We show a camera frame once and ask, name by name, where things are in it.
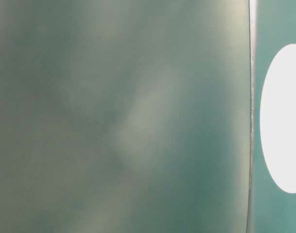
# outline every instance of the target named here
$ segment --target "teal surface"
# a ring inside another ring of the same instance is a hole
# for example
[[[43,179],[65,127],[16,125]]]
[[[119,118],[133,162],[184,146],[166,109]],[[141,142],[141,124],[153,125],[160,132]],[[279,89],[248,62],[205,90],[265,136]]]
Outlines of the teal surface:
[[[246,0],[0,0],[0,233],[242,233]]]
[[[255,143],[250,232],[296,233],[296,194],[272,180],[265,165],[259,131],[259,110],[265,75],[276,53],[296,44],[296,0],[258,1],[255,57]]]

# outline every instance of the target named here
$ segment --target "white circle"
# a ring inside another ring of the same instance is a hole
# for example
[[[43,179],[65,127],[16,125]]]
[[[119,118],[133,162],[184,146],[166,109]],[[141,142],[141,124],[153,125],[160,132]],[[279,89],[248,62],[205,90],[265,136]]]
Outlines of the white circle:
[[[296,44],[283,47],[268,69],[260,133],[272,179],[285,192],[296,193]]]

